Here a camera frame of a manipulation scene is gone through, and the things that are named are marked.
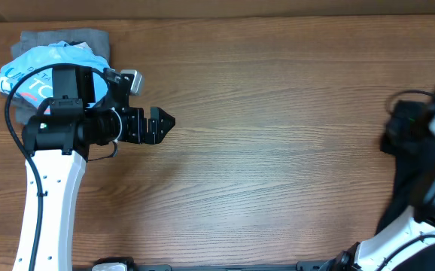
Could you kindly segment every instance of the wire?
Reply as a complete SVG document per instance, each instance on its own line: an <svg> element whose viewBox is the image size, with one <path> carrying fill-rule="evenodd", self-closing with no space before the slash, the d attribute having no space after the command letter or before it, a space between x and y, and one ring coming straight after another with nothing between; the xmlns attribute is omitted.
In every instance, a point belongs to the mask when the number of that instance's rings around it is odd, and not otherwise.
<svg viewBox="0 0 435 271"><path fill-rule="evenodd" d="M380 265L380 267L378 267L378 269L376 271L382 271L385 268L385 266L387 266L387 264L390 262L390 260L393 259L393 257L397 256L405 248L408 248L409 246L415 244L416 242L418 242L418 241L423 242L423 240L425 240L426 238L435 238L435 234L424 234L424 235L419 236L415 239L412 239L412 240L408 241L407 243L405 243L404 245L400 246L399 248L397 248L397 250L395 250L392 254L390 254L390 256L388 256L388 258L383 260L383 263Z"/></svg>
<svg viewBox="0 0 435 271"><path fill-rule="evenodd" d="M15 144L17 145L17 147L19 148L19 150L22 152L23 156L25 157L25 159L29 163L29 166L32 169L32 172L34 173L34 176L35 176L35 183L37 184L37 197L38 197L37 222L35 224L35 235L34 235L34 242L32 245L32 254L30 256L29 271L33 271L35 269L35 262L37 259L38 242L40 240L40 233L41 233L41 228L42 228L42 216L43 216L43 212L44 212L44 194L42 191L42 183L41 183L40 175L38 174L37 167L35 166L30 155L26 152L25 148L23 147L22 142L20 142L20 139L18 138L17 134L15 133L14 127L12 126L12 122L10 119L10 104L11 104L12 98L15 95L15 92L23 84L23 82L25 82L31 76L36 75L39 72L42 72L46 69L52 69L52 68L57 68L57 67L85 67L85 66L77 65L77 64L68 64L68 63L57 63L57 64L46 65L44 67L35 69L35 70L31 71L30 73L28 73L27 75L25 75L24 77L22 77L15 84L15 86L9 92L8 97L7 97L7 101L5 102L4 115L5 115L5 123L7 124L8 132L10 132L12 138L15 141ZM96 73L97 75L99 75L104 80L104 82L107 82L105 80L104 74L101 71L94 69L94 68L92 68L92 71L94 73Z"/></svg>
<svg viewBox="0 0 435 271"><path fill-rule="evenodd" d="M114 144L114 151L112 152L112 154L109 154L108 156L105 156L105 157L96 158L96 159L89 159L89 162L97 161L97 160L102 160L102 159L105 159L105 158L115 157L117 155L118 146L117 146L117 143L114 142L114 141L112 141L112 144Z"/></svg>
<svg viewBox="0 0 435 271"><path fill-rule="evenodd" d="M393 111L390 109L391 102L393 102L398 96L402 96L403 94L408 94L408 93L422 94L422 95L430 96L433 99L435 99L435 94L430 93L428 91L424 91L424 90L404 90L404 91L400 91L399 93L395 93L395 94L389 96L386 99L386 101L385 101L385 110L388 112L389 115L393 115Z"/></svg>

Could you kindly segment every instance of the blue plastic bag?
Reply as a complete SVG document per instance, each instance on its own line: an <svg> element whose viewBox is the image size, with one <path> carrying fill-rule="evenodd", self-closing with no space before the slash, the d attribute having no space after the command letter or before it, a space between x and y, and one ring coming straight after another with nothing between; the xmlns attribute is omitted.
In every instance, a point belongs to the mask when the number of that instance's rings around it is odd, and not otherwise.
<svg viewBox="0 0 435 271"><path fill-rule="evenodd" d="M23 76L40 67L56 63L84 65L101 72L104 68L109 68L107 61L101 56L95 56L85 43L71 46L61 41L49 46L37 46L0 69L0 92L9 94ZM94 74L93 77L98 102L107 93L107 85L98 75ZM23 82L14 97L25 99L38 108L44 99L52 95L52 71L48 69Z"/></svg>

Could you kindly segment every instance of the table surface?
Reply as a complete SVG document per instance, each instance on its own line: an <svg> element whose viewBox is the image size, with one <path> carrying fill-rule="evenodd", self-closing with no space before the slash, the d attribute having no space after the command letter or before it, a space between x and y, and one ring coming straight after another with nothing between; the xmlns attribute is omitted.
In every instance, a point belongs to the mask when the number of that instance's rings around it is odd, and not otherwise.
<svg viewBox="0 0 435 271"><path fill-rule="evenodd" d="M394 159L379 151L385 98L435 85L435 16L0 23L0 68L21 30L93 27L111 66L177 119L161 145L89 163L74 264L133 256L174 266L296 263L373 236ZM0 95L0 270L26 194ZM110 150L92 148L91 157Z"/></svg>

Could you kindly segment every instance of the wooden tabletop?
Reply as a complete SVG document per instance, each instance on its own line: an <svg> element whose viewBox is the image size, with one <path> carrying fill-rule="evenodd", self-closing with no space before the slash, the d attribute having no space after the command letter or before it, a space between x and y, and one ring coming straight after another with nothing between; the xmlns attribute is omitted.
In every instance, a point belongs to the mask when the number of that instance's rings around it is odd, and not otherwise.
<svg viewBox="0 0 435 271"><path fill-rule="evenodd" d="M161 145L87 165L74 264L296 263L373 236L394 159L383 102L435 85L435 16L0 23L0 68L21 30L92 27L111 66L146 77L131 105L177 119ZM0 270L17 251L24 159L0 95ZM92 148L91 157L108 153Z"/></svg>

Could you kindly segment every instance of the blue object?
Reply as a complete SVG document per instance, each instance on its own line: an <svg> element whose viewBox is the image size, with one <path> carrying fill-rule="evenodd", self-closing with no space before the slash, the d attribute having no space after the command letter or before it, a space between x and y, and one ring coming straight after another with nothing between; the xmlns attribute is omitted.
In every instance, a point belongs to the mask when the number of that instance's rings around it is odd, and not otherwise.
<svg viewBox="0 0 435 271"><path fill-rule="evenodd" d="M84 65L101 72L104 68L109 68L107 61L101 56L95 56L85 43L71 46L61 41L48 46L37 46L0 69L0 92L8 94L12 87L29 72L56 63ZM107 85L98 75L94 74L93 78L96 101L99 101L107 93ZM16 97L25 99L36 108L45 98L52 97L52 95L51 69L29 78L15 93Z"/></svg>

